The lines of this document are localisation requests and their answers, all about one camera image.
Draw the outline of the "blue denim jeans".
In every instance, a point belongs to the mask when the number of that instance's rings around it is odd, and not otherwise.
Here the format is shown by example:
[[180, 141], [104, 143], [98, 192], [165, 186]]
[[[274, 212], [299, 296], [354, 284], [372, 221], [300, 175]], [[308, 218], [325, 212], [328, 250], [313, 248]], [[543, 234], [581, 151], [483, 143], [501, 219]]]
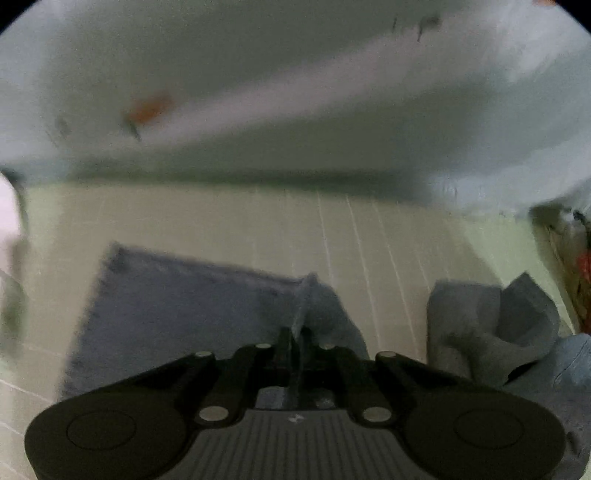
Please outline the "blue denim jeans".
[[[558, 312], [528, 275], [509, 286], [440, 281], [428, 301], [431, 367], [537, 402], [566, 431], [559, 479], [590, 459], [590, 338], [560, 337]], [[68, 356], [68, 399], [185, 355], [221, 359], [276, 340], [281, 329], [346, 347], [366, 343], [339, 297], [315, 275], [287, 278], [115, 246]]]

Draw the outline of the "red knitted garment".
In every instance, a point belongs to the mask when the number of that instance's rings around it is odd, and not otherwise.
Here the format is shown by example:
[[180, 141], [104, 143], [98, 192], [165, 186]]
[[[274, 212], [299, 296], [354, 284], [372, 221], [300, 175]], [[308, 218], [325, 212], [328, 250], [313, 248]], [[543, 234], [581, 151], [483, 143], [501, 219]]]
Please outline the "red knitted garment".
[[591, 258], [589, 250], [577, 257], [575, 273], [577, 280], [577, 294], [581, 296], [589, 296], [591, 281]]

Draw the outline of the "white shirt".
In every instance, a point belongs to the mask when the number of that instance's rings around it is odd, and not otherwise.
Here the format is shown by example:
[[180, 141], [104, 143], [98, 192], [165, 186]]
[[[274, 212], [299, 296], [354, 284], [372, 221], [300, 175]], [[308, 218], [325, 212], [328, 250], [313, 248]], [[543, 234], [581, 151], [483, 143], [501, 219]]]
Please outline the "white shirt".
[[21, 238], [23, 220], [18, 191], [5, 174], [1, 174], [0, 234], [1, 243], [10, 244]]

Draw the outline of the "light blue carrot-print sheet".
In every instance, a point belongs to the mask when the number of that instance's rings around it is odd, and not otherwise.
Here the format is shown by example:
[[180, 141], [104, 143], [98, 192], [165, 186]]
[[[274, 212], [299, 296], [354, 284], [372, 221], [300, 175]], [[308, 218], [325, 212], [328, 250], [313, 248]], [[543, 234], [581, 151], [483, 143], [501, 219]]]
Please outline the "light blue carrot-print sheet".
[[590, 35], [539, 1], [38, 1], [1, 35], [1, 163], [586, 210]]

